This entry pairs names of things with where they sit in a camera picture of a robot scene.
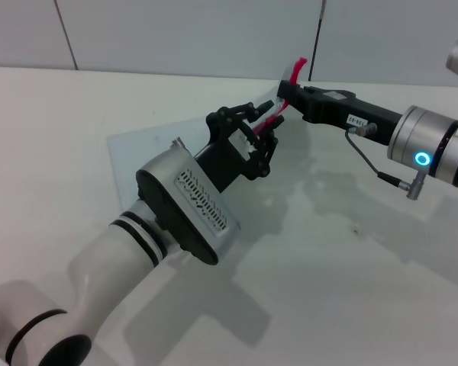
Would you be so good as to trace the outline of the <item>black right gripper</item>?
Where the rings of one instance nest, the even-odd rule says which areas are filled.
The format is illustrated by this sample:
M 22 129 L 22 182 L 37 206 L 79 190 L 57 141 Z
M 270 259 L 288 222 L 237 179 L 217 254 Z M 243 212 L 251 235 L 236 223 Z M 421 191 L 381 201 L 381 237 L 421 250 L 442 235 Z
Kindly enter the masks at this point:
M 295 103 L 302 119 L 312 124 L 327 124 L 348 130 L 375 124 L 377 131 L 368 140 L 387 146 L 401 119 L 400 113 L 362 101 L 350 91 L 300 87 L 300 84 L 281 81 L 277 91 L 282 107 Z

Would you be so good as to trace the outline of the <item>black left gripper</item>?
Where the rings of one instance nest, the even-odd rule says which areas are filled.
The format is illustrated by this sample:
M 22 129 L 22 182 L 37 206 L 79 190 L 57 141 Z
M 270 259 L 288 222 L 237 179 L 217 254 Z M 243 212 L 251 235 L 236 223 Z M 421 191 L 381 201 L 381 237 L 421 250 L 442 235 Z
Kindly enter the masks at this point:
M 208 145 L 197 154 L 195 161 L 208 176 L 211 183 L 222 193 L 234 180 L 242 175 L 248 180 L 265 178 L 270 173 L 269 163 L 279 143 L 275 129 L 283 122 L 284 117 L 269 117 L 253 130 L 242 120 L 255 123 L 274 107 L 274 102 L 265 101 L 259 106 L 252 102 L 236 107 L 222 107 L 206 117 L 210 137 Z M 249 143 L 255 143 L 256 158 L 247 148 L 238 149 L 230 138 L 242 135 Z

